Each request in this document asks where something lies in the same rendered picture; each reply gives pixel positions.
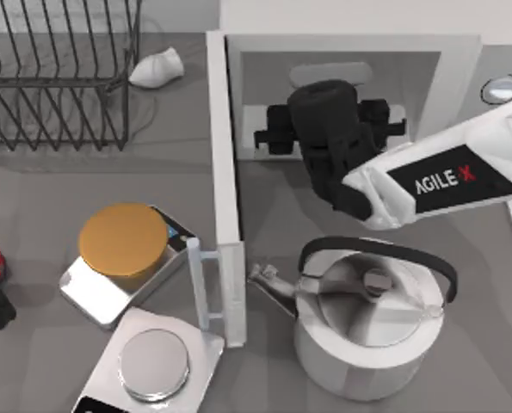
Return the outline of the white computer mouse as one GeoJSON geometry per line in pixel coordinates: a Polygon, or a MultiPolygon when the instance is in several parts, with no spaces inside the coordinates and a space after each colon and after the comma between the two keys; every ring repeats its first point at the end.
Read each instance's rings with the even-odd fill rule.
{"type": "Polygon", "coordinates": [[[129,83],[142,89],[159,89],[185,74],[184,64],[174,47],[142,58],[133,68],[129,83]]]}

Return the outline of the silver scale with square tray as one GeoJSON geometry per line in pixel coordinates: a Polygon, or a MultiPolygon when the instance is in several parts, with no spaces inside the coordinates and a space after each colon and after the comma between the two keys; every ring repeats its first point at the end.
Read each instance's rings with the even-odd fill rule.
{"type": "Polygon", "coordinates": [[[136,280],[115,279],[96,272],[78,252],[78,257],[60,278],[62,295],[104,329],[112,329],[127,309],[141,305],[187,259],[186,242],[194,233],[158,206],[146,205],[159,211],[168,225],[168,246],[155,271],[136,280]]]}

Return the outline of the white cabinet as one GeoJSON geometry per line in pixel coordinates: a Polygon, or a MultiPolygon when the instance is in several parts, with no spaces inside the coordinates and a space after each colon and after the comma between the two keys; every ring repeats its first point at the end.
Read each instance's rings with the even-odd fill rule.
{"type": "Polygon", "coordinates": [[[243,161],[298,160],[298,148],[275,156],[256,145],[266,109],[303,84],[342,79],[361,99],[384,98],[391,119],[408,121],[404,141],[451,126],[478,62],[477,35],[227,34],[233,138],[243,161]]]}

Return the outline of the orange round disc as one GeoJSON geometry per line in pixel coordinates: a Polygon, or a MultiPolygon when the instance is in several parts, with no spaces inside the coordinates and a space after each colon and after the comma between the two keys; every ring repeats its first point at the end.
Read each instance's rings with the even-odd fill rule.
{"type": "Polygon", "coordinates": [[[83,225],[79,255],[96,272],[136,280],[159,267],[168,246],[168,225],[152,206],[121,202],[105,206],[83,225]]]}

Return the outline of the silver scale with round plate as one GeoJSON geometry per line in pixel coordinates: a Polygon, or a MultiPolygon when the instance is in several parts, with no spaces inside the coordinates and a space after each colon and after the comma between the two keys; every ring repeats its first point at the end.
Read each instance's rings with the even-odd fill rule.
{"type": "Polygon", "coordinates": [[[131,308],[71,413],[198,413],[224,347],[179,318],[131,308]]]}

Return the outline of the round silver disc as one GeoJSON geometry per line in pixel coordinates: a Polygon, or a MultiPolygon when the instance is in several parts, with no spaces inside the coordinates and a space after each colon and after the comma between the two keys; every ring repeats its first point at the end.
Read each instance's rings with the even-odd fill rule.
{"type": "Polygon", "coordinates": [[[512,101],[512,74],[488,80],[480,90],[480,99],[490,106],[512,101]]]}

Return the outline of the white cabinet door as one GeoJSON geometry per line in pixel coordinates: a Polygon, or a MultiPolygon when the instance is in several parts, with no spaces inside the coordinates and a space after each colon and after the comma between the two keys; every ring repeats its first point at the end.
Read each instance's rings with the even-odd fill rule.
{"type": "Polygon", "coordinates": [[[219,31],[210,31],[206,33],[206,43],[215,237],[219,253],[222,314],[227,346],[241,348],[247,341],[246,267],[237,210],[225,36],[219,31]]]}

